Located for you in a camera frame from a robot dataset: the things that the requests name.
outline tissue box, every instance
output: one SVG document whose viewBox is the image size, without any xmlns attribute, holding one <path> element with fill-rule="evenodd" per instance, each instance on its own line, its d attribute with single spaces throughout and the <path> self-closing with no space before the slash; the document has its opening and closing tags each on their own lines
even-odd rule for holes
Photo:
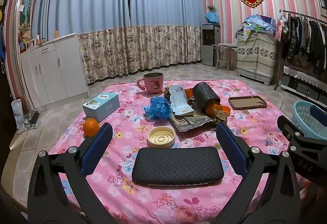
<svg viewBox="0 0 327 224">
<path fill-rule="evenodd" d="M 87 118 L 94 118 L 101 122 L 120 107 L 118 95 L 115 93 L 101 93 L 97 97 L 83 104 Z"/>
</svg>

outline small side table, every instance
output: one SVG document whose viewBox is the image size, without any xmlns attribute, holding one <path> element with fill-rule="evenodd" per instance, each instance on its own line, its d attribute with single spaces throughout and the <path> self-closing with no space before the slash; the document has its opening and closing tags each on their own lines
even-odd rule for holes
<svg viewBox="0 0 327 224">
<path fill-rule="evenodd" d="M 237 51 L 237 44 L 225 44 L 225 43 L 219 43 L 219 44 L 212 44 L 214 48 L 216 49 L 217 53 L 217 64 L 216 64 L 216 70 L 218 70 L 218 62 L 220 63 L 227 63 L 227 71 L 229 72 L 229 58 L 231 56 L 232 50 Z M 220 59 L 219 58 L 219 51 L 221 53 L 222 50 L 227 50 L 227 57 L 226 59 Z"/>
</svg>

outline green painting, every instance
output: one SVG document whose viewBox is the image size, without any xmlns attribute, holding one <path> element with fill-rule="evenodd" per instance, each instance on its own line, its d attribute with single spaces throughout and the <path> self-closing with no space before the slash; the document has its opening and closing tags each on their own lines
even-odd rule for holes
<svg viewBox="0 0 327 224">
<path fill-rule="evenodd" d="M 19 25 L 30 28 L 30 15 L 31 15 L 31 6 L 32 0 L 22 0 L 22 4 L 24 5 L 24 9 L 21 12 Z"/>
</svg>

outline plastic bag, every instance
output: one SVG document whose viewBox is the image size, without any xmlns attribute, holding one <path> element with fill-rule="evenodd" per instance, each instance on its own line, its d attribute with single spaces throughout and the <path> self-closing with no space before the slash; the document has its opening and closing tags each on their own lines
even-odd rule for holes
<svg viewBox="0 0 327 224">
<path fill-rule="evenodd" d="M 22 112 L 22 101 L 20 99 L 16 99 L 11 102 L 12 111 L 14 112 L 14 117 L 16 120 L 17 128 L 23 123 L 24 114 Z"/>
<path fill-rule="evenodd" d="M 169 118 L 171 108 L 167 99 L 161 96 L 151 98 L 150 106 L 145 106 L 146 115 L 150 115 L 151 119 Z"/>
</svg>

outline cabinet drawer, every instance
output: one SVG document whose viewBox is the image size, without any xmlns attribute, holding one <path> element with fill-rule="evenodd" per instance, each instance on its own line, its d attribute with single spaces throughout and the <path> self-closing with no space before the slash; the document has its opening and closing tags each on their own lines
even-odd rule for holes
<svg viewBox="0 0 327 224">
<path fill-rule="evenodd" d="M 39 57 L 43 54 L 49 53 L 51 51 L 56 50 L 55 44 L 48 44 L 36 49 L 36 56 Z"/>
</svg>

